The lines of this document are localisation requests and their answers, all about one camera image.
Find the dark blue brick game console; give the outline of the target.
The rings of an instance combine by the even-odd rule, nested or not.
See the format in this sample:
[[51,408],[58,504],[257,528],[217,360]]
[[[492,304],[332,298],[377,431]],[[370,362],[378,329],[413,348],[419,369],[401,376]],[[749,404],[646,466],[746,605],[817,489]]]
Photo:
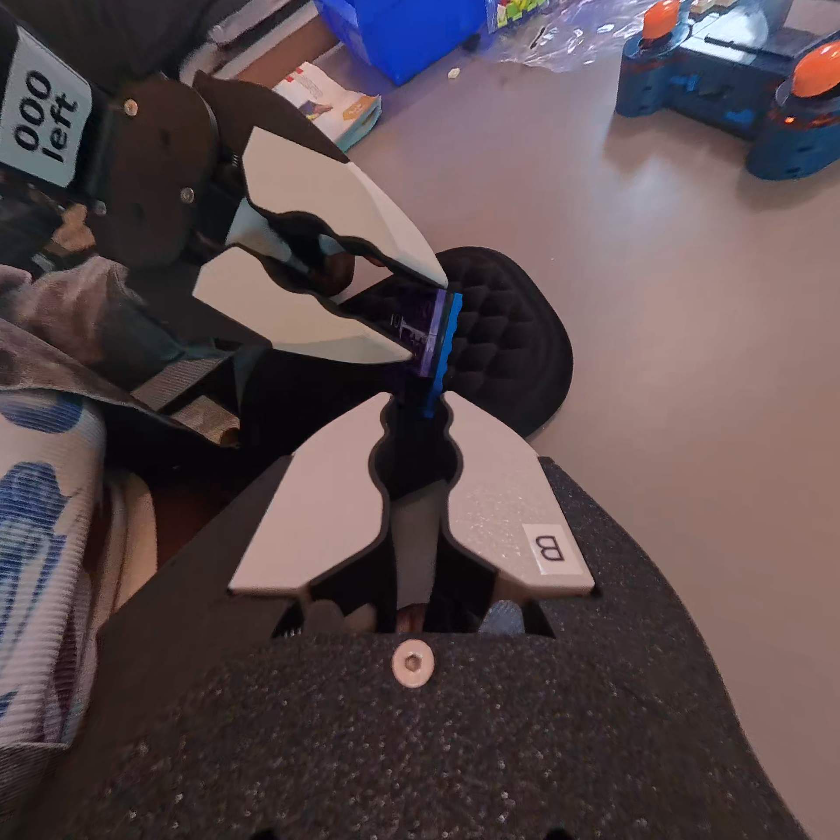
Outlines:
[[615,112],[670,110],[750,142],[745,168],[802,179],[839,158],[839,2],[655,2],[623,48]]

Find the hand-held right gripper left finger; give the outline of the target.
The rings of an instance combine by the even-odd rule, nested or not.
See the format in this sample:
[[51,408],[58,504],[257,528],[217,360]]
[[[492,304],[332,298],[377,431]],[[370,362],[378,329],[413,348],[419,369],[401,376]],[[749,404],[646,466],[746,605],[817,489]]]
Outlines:
[[232,594],[308,599],[383,541],[387,505],[373,458],[392,401],[373,395],[294,452],[227,585]]

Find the person's left hand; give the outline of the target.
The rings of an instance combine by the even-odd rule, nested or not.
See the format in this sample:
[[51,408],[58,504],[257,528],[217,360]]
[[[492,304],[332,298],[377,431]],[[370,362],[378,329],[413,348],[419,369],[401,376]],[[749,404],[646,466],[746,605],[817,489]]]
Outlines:
[[353,281],[354,265],[354,255],[345,251],[325,255],[318,280],[320,293],[327,298],[335,298],[344,292]]

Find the person's denim jacket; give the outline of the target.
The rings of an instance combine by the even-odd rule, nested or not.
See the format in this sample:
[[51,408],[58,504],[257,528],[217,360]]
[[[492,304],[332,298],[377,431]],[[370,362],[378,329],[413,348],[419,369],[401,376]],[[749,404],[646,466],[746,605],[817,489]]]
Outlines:
[[243,451],[234,429],[214,442],[5,320],[1,321],[1,351],[2,392],[60,392],[96,403],[106,424],[112,459],[168,464]]

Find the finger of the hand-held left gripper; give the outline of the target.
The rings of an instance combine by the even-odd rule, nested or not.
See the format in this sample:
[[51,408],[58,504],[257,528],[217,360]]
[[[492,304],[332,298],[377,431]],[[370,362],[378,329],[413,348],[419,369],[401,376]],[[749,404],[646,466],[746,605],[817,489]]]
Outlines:
[[264,261],[227,248],[199,271],[192,296],[268,340],[275,350],[346,364],[397,364],[412,352],[306,291],[274,281]]
[[421,286],[448,287],[415,224],[351,161],[253,128],[241,165],[245,198],[226,249],[260,257],[283,287],[319,289],[323,257],[343,251]]

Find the blue storage bin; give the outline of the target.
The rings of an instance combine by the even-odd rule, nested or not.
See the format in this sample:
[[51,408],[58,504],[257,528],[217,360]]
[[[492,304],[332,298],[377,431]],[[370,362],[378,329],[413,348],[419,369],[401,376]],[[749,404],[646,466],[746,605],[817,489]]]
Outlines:
[[316,1],[349,52],[400,87],[476,35],[484,1]]

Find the brick instruction booklet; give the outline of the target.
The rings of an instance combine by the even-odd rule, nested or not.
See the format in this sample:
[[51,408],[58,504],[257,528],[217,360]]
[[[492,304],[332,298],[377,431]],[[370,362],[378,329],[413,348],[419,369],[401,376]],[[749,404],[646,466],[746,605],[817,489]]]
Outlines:
[[381,96],[347,90],[310,62],[300,64],[272,90],[344,153],[361,142],[382,115]]

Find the person's patterned shirt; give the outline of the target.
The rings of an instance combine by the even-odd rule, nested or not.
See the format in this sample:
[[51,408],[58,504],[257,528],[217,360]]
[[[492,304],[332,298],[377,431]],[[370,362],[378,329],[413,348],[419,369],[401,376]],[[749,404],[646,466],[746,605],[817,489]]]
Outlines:
[[1,398],[1,743],[69,744],[104,624],[158,571],[151,491],[104,468],[93,402]]

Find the grey mesh office chair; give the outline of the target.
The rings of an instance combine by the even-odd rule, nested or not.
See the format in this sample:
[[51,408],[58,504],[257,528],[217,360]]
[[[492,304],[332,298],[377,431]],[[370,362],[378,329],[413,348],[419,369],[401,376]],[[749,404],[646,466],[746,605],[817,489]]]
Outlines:
[[133,389],[131,396],[213,445],[221,448],[239,445],[240,421],[232,352],[222,351],[211,358],[169,364]]

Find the person's brown trousers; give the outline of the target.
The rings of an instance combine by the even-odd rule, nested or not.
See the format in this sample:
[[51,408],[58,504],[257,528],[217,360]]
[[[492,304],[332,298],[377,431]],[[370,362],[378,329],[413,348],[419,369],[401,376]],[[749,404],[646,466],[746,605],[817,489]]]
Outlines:
[[154,469],[144,478],[154,510],[160,571],[228,504],[227,486],[209,461]]

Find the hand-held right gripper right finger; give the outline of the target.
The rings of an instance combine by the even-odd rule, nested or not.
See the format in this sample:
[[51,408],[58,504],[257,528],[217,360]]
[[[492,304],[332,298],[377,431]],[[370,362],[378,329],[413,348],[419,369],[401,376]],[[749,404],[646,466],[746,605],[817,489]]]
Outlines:
[[531,445],[458,394],[443,394],[457,468],[445,535],[490,572],[490,597],[588,596],[595,581]]

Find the black quilted wrist rest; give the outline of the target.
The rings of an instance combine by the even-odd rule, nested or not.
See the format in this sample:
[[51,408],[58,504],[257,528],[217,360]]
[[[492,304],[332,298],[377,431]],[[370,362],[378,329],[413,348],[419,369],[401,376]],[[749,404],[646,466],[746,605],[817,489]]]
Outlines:
[[[521,437],[532,436],[560,410],[571,387],[573,351],[560,317],[524,269],[495,249],[461,246],[436,257],[449,289],[462,297],[442,391]],[[384,326],[405,286],[389,277],[341,306]],[[334,419],[378,392],[395,393],[401,378],[394,365],[339,374],[323,418]]]

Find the blue and purple brick assembly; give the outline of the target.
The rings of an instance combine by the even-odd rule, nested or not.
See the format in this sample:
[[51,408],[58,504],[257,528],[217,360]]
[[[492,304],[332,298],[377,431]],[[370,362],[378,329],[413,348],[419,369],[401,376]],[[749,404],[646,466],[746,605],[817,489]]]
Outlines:
[[397,294],[385,331],[410,357],[395,368],[394,394],[419,417],[435,415],[462,307],[462,295],[451,290],[409,287]]

